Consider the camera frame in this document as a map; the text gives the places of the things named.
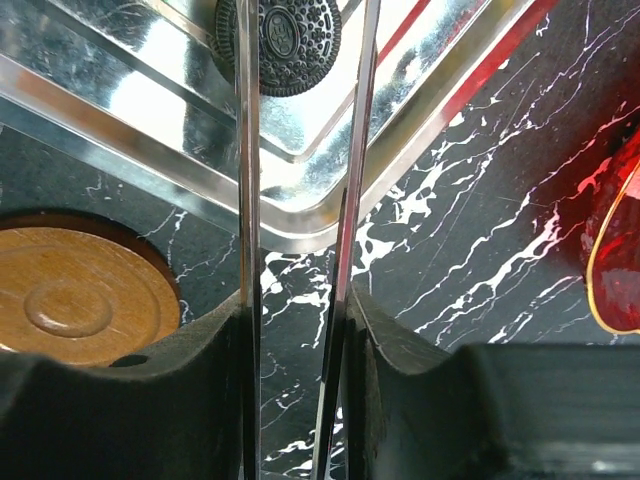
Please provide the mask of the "red three-tier cake stand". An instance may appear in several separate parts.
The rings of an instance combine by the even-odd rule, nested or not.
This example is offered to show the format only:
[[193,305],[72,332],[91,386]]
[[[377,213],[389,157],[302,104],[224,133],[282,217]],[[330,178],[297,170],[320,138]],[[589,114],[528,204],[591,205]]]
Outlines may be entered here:
[[639,134],[610,159],[581,236],[592,315],[617,335],[639,332]]

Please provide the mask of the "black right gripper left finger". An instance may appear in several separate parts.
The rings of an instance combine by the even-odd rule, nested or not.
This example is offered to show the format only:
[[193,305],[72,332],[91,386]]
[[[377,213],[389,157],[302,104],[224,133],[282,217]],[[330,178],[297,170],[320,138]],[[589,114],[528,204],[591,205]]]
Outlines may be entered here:
[[239,298],[107,367],[1,356],[5,479],[235,479]]

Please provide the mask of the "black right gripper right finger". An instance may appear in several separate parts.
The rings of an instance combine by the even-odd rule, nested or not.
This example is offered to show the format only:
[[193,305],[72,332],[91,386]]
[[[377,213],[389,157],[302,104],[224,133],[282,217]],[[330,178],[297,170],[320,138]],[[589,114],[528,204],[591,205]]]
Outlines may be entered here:
[[635,479],[639,350],[471,344],[446,352],[361,288],[344,360],[351,479]]

